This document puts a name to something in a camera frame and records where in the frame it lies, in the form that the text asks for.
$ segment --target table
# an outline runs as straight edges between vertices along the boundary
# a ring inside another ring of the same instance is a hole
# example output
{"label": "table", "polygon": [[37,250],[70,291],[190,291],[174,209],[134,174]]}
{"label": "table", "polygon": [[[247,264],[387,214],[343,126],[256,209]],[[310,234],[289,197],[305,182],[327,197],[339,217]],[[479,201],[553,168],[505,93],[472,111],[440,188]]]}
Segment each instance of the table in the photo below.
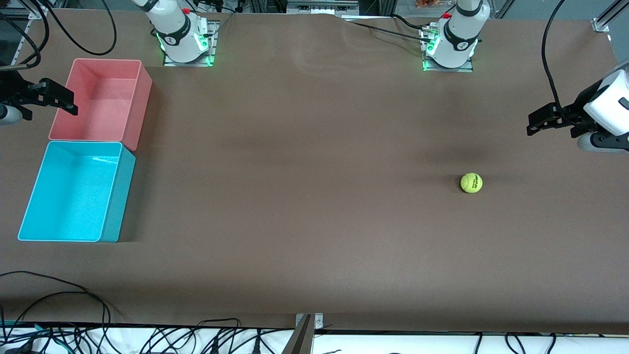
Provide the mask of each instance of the table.
{"label": "table", "polygon": [[[290,326],[312,311],[334,328],[629,329],[627,157],[582,152],[567,129],[525,133],[552,99],[544,22],[488,21],[475,72],[447,74],[423,72],[413,40],[328,15],[235,15],[214,67],[161,67],[145,15],[114,15],[107,57],[154,80],[121,242],[17,241],[55,113],[34,108],[0,130],[0,270],[81,283],[126,323]],[[104,12],[59,16],[109,45]],[[27,79],[63,83],[86,56],[51,27]],[[548,59],[564,105],[615,64],[587,21],[557,21]],[[470,171],[476,195],[457,189]],[[16,276],[0,300],[16,314],[62,288]],[[27,319],[98,314],[68,297]]]}

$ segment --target yellow tennis ball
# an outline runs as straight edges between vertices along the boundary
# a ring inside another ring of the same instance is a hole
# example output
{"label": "yellow tennis ball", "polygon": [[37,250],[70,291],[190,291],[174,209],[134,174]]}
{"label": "yellow tennis ball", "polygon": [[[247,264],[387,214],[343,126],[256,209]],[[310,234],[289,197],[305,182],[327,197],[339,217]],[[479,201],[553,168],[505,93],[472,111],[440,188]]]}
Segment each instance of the yellow tennis ball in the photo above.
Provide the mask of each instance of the yellow tennis ball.
{"label": "yellow tennis ball", "polygon": [[482,188],[482,178],[475,173],[467,173],[461,177],[461,188],[467,193],[476,193]]}

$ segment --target cable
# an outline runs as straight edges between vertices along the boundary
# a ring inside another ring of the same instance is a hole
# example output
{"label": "cable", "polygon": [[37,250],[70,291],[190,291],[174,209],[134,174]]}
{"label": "cable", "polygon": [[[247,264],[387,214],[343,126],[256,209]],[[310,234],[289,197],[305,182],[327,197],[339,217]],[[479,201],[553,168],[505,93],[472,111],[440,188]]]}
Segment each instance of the cable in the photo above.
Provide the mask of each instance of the cable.
{"label": "cable", "polygon": [[[26,271],[26,270],[9,271],[7,273],[0,274],[0,278],[6,277],[8,275],[13,275],[13,274],[27,274],[27,275],[33,275],[34,277],[51,279],[51,280],[55,280],[56,282],[64,283],[64,284],[67,284],[67,285],[71,285],[73,287],[76,287],[76,288],[82,290],[81,292],[56,292],[56,293],[53,293],[53,294],[46,295],[46,296],[38,299],[34,303],[32,303],[31,306],[29,306],[25,311],[23,311],[22,314],[20,314],[20,316],[16,320],[16,322],[19,321],[20,318],[26,316],[26,313],[31,308],[33,308],[35,305],[37,305],[39,302],[41,302],[41,301],[43,301],[43,300],[45,300],[45,299],[47,299],[49,297],[56,296],[56,295],[61,295],[61,294],[86,294],[90,298],[98,301],[101,304],[101,306],[103,307],[103,313],[102,313],[102,316],[101,316],[101,324],[102,324],[102,327],[103,327],[103,338],[101,338],[100,344],[96,348],[96,353],[97,354],[100,353],[100,346],[101,346],[101,344],[103,342],[104,337],[106,337],[106,334],[107,334],[107,326],[106,326],[106,324],[107,325],[111,324],[111,311],[109,310],[109,306],[105,303],[105,301],[103,301],[98,295],[90,292],[87,288],[85,288],[82,285],[79,285],[79,284],[76,284],[76,283],[72,283],[72,282],[68,282],[67,280],[63,280],[63,279],[57,278],[57,277],[52,277],[50,275],[44,275],[44,274],[41,274],[41,273],[35,273],[33,271]],[[9,330],[9,333],[8,333],[9,335],[11,335],[11,332],[13,331],[13,329],[14,329],[14,327],[12,327]]]}
{"label": "cable", "polygon": [[204,323],[210,323],[210,322],[227,322],[227,321],[236,321],[236,327],[240,327],[242,325],[242,323],[240,322],[239,319],[235,318],[235,317],[229,317],[229,318],[217,318],[217,319],[204,319],[203,321],[197,323],[197,326],[200,326]]}
{"label": "cable", "polygon": [[[37,324],[35,324],[35,329],[37,329],[38,331],[43,331],[43,328],[39,327]],[[58,338],[54,338],[52,335],[53,335],[53,331],[52,331],[52,328],[51,328],[50,329],[50,337],[52,338],[52,340],[56,344],[58,344],[60,346],[63,346],[63,348],[68,351],[68,354],[74,354],[74,351],[72,349],[70,349],[70,347],[68,346],[67,343],[63,343],[61,340],[59,340]]]}
{"label": "cable", "polygon": [[276,354],[276,353],[273,351],[273,349],[271,349],[271,348],[268,346],[267,342],[265,342],[265,341],[262,339],[262,336],[260,336],[260,342],[262,343],[262,345],[264,345],[265,347],[267,347],[267,350],[268,350],[271,354]]}
{"label": "cable", "polygon": [[26,32],[24,32],[15,22],[13,22],[12,19],[8,18],[5,14],[0,13],[0,19],[6,21],[6,23],[11,25],[11,27],[13,27],[20,35],[22,35],[22,37],[24,37],[24,39],[28,42],[28,44],[31,45],[31,48],[33,48],[33,53],[35,54],[35,62],[32,64],[27,64],[26,62],[22,62],[22,64],[25,65],[22,69],[30,69],[32,67],[36,67],[37,65],[39,65],[39,63],[42,61],[42,53],[37,48],[37,45],[35,44],[35,42],[33,42],[31,37],[29,37],[26,34]]}
{"label": "cable", "polygon": [[262,336],[260,335],[260,333],[262,332],[261,329],[258,328],[258,335],[255,337],[255,343],[253,344],[253,350],[251,352],[251,354],[261,354],[260,351],[260,342],[262,341]]}
{"label": "cable", "polygon": [[369,12],[369,10],[371,10],[371,8],[374,7],[374,5],[378,2],[378,0],[374,0],[373,3],[371,3],[371,5],[369,5],[369,7],[367,8],[367,10],[365,10],[365,12],[362,13],[363,16],[366,16],[367,13]]}
{"label": "cable", "polygon": [[279,7],[280,13],[286,13],[286,10],[284,10],[284,7],[282,6],[282,3],[280,3],[279,0],[275,0],[275,4]]}
{"label": "cable", "polygon": [[233,348],[234,345],[234,340],[236,339],[236,335],[245,332],[246,329],[241,329],[240,331],[238,331],[238,328],[234,328],[234,332],[233,334],[227,338],[226,340],[224,340],[222,343],[220,343],[217,347],[217,349],[220,349],[225,343],[227,343],[229,340],[231,340],[231,344],[230,344],[230,349],[227,351],[227,353],[231,353],[231,349]]}
{"label": "cable", "polygon": [[105,10],[107,11],[107,15],[109,16],[109,20],[111,21],[111,28],[113,30],[113,39],[112,39],[111,46],[109,47],[109,49],[105,50],[104,52],[93,52],[93,51],[91,51],[89,49],[86,49],[81,44],[79,44],[74,39],[74,37],[72,37],[72,35],[65,29],[64,25],[61,23],[61,21],[57,17],[57,14],[55,14],[55,11],[52,9],[53,5],[50,3],[50,1],[49,0],[38,0],[38,1],[41,1],[42,4],[44,5],[44,7],[46,7],[48,9],[48,11],[50,11],[50,14],[52,15],[52,18],[55,19],[55,22],[57,22],[57,24],[59,25],[59,28],[61,28],[61,30],[64,32],[65,36],[68,37],[68,39],[72,43],[74,43],[74,45],[79,47],[85,53],[88,53],[88,54],[91,54],[91,55],[102,56],[102,55],[109,54],[109,53],[111,53],[112,50],[114,50],[114,48],[116,46],[116,43],[118,42],[118,30],[116,29],[116,22],[114,21],[114,17],[111,14],[111,10],[109,10],[109,6],[107,6],[107,3],[105,2],[105,0],[101,0],[101,2],[103,3],[103,6],[105,7]]}
{"label": "cable", "polygon": [[548,68],[548,60],[546,59],[546,41],[548,39],[548,31],[550,30],[550,25],[552,25],[553,20],[555,19],[555,15],[564,4],[565,0],[560,0],[555,9],[552,11],[550,18],[548,19],[548,23],[546,24],[546,29],[544,30],[544,35],[542,37],[542,64],[544,66],[544,71],[546,72],[546,76],[548,77],[548,83],[550,85],[550,90],[552,91],[553,99],[555,100],[555,105],[557,105],[557,111],[563,120],[574,125],[579,128],[587,128],[584,125],[577,124],[570,120],[564,111],[564,107],[559,102],[559,95],[557,94],[557,88],[555,87],[555,80],[553,80],[552,75],[550,73],[550,69]]}
{"label": "cable", "polygon": [[416,30],[420,30],[421,29],[421,26],[414,25],[414,24],[406,21],[405,18],[403,18],[402,16],[400,16],[398,14],[390,14],[389,17],[397,18],[398,20],[402,21],[406,26],[409,26],[410,28],[414,28]]}
{"label": "cable", "polygon": [[192,12],[197,12],[198,9],[194,7],[194,5],[192,5],[192,3],[189,0],[186,0],[186,3],[190,6],[190,9],[192,10]]}
{"label": "cable", "polygon": [[478,349],[481,347],[482,332],[478,333],[478,341],[476,341],[476,347],[474,347],[474,354],[478,354]]}
{"label": "cable", "polygon": [[[207,2],[207,0],[199,0],[199,3],[201,3],[201,4],[205,4],[205,5],[208,5],[208,6],[214,6],[214,9],[216,9],[216,10],[218,11],[218,8],[216,7],[216,4],[209,3],[209,2]],[[236,12],[236,10],[234,10],[234,9],[230,9],[230,8],[227,8],[227,7],[225,7],[225,6],[222,6],[221,8],[222,8],[222,9],[225,9],[225,10],[227,10],[227,11],[231,12],[231,13],[237,13],[237,12]]]}
{"label": "cable", "polygon": [[[515,340],[518,341],[518,344],[520,345],[520,349],[522,349],[522,353],[518,353],[515,349],[513,349],[511,344],[509,344],[509,336],[514,336],[515,337]],[[515,335],[513,333],[510,333],[510,332],[507,332],[504,335],[504,341],[507,343],[507,346],[513,352],[513,354],[526,354],[526,350],[524,350],[524,346],[522,345],[522,342],[520,341],[520,339],[518,338],[517,335]]]}
{"label": "cable", "polygon": [[[50,37],[50,25],[48,24],[48,18],[46,18],[46,14],[43,12],[42,7],[35,0],[29,1],[35,6],[35,9],[37,9],[37,12],[40,14],[43,21],[43,39],[38,47],[39,51],[41,52],[48,43],[48,38]],[[34,58],[35,55],[35,53],[32,53],[26,59],[22,60],[20,64],[26,64],[27,62],[31,61],[31,59]]]}
{"label": "cable", "polygon": [[0,326],[2,326],[3,338],[6,340],[6,323],[4,322],[4,307],[2,307],[2,304],[0,304]]}
{"label": "cable", "polygon": [[218,33],[218,31],[221,30],[221,28],[223,28],[223,26],[225,26],[227,24],[227,22],[230,20],[230,18],[233,16],[233,13],[230,13],[229,16],[227,16],[227,18],[225,19],[225,21],[223,21],[223,23],[221,23],[220,25],[218,25],[218,28],[216,29],[216,31],[207,34],[205,37],[212,37],[214,35],[216,35]]}
{"label": "cable", "polygon": [[370,25],[365,25],[364,23],[358,23],[358,22],[354,22],[354,21],[352,21],[352,23],[357,25],[357,26],[363,26],[363,27],[371,28],[372,30],[382,31],[382,32],[390,33],[392,35],[396,35],[396,36],[400,36],[400,37],[411,38],[411,39],[419,40],[421,42],[429,42],[430,41],[428,38],[420,38],[420,37],[416,37],[416,36],[405,35],[404,33],[395,32],[395,31],[389,31],[389,30],[385,30],[383,28],[378,28],[378,27],[374,27],[374,26],[370,26]]}
{"label": "cable", "polygon": [[[279,331],[290,331],[290,329],[271,329],[270,331],[261,333],[260,336],[263,336],[265,334],[269,334],[269,333],[275,333],[275,332],[279,332]],[[254,340],[258,335],[256,334],[255,336],[245,340],[244,342],[240,343],[238,346],[236,346],[233,350],[230,350],[227,352],[227,354],[233,354],[234,352],[236,352],[241,346],[247,344],[248,342]]]}
{"label": "cable", "polygon": [[550,346],[546,349],[546,354],[550,354],[552,348],[555,347],[555,342],[557,342],[557,335],[555,333],[551,333],[550,336],[552,337],[552,342],[550,342]]}

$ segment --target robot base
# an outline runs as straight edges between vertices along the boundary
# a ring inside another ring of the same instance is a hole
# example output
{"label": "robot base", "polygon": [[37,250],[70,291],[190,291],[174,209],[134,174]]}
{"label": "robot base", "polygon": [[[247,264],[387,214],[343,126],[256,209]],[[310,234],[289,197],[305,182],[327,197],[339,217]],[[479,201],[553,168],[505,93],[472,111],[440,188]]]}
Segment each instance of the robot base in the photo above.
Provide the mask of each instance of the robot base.
{"label": "robot base", "polygon": [[465,64],[460,67],[444,67],[435,61],[432,57],[430,57],[426,52],[429,50],[428,48],[437,41],[439,36],[439,22],[431,22],[430,25],[424,26],[419,30],[420,38],[428,38],[430,42],[422,42],[421,43],[421,54],[423,56],[423,67],[424,71],[443,71],[443,72],[474,72],[474,68],[472,66],[472,59],[467,59]]}
{"label": "robot base", "polygon": [[216,44],[218,42],[218,28],[220,27],[219,21],[208,21],[208,29],[205,33],[211,34],[206,38],[208,41],[208,51],[201,54],[197,59],[188,62],[180,63],[172,60],[168,55],[164,55],[164,66],[181,66],[181,67],[209,67],[214,65],[214,57],[216,55]]}

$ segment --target metal mounting plate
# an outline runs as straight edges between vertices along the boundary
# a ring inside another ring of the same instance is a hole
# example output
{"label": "metal mounting plate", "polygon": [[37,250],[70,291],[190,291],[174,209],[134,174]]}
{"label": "metal mounting plate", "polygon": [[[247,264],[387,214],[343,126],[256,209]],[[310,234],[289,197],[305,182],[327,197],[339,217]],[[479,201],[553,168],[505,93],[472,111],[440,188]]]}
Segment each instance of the metal mounting plate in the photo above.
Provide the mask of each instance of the metal mounting plate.
{"label": "metal mounting plate", "polygon": [[609,32],[610,31],[610,27],[609,26],[599,27],[597,18],[593,18],[592,19],[592,29],[595,32]]}
{"label": "metal mounting plate", "polygon": [[[297,314],[295,318],[295,326],[299,324],[301,318],[306,314]],[[314,314],[314,328],[321,329],[323,328],[323,314]]]}

